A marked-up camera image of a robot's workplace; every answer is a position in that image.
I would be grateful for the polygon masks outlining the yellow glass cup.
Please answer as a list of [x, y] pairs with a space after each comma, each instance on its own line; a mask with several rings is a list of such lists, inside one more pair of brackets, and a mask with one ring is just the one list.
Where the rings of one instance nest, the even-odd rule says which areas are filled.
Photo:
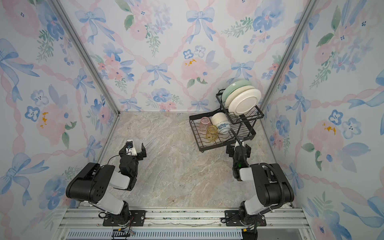
[[218, 138], [218, 128], [214, 125], [211, 125], [207, 128], [206, 131], [206, 140], [208, 143], [216, 141]]

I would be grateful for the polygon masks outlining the black wire dish rack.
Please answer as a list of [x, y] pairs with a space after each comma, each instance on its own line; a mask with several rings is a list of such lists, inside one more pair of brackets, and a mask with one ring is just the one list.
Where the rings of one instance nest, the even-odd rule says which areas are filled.
[[222, 101], [224, 90], [216, 94], [220, 107], [212, 112], [189, 117], [195, 141], [200, 152], [220, 148], [236, 143], [237, 139], [252, 140], [256, 136], [254, 126], [264, 117], [258, 106], [245, 114], [235, 115], [225, 107]]

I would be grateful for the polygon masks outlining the pink glass cup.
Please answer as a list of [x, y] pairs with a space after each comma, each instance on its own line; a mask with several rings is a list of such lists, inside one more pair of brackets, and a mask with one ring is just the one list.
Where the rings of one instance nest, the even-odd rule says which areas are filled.
[[200, 119], [200, 124], [199, 124], [199, 131], [201, 132], [206, 132], [207, 129], [212, 125], [211, 120], [209, 117], [202, 117]]

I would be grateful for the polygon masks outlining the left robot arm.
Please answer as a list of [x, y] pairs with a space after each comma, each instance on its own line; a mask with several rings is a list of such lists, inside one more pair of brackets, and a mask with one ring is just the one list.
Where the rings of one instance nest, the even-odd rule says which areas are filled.
[[141, 145], [137, 152], [134, 142], [127, 141], [118, 153], [119, 170], [114, 165], [88, 163], [68, 184], [66, 196], [79, 202], [88, 202], [103, 211], [104, 226], [126, 227], [135, 219], [126, 201], [120, 200], [108, 187], [132, 191], [137, 183], [139, 161], [147, 157], [146, 148]]

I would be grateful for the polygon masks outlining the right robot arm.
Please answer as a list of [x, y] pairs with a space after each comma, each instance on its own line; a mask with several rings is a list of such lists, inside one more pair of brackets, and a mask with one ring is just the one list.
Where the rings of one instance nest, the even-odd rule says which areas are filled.
[[256, 194], [239, 206], [236, 217], [229, 217], [244, 226], [256, 226], [258, 220], [275, 209], [294, 201], [294, 190], [279, 164], [258, 163], [249, 165], [251, 148], [228, 146], [226, 153], [233, 158], [233, 176], [239, 182], [252, 182]]

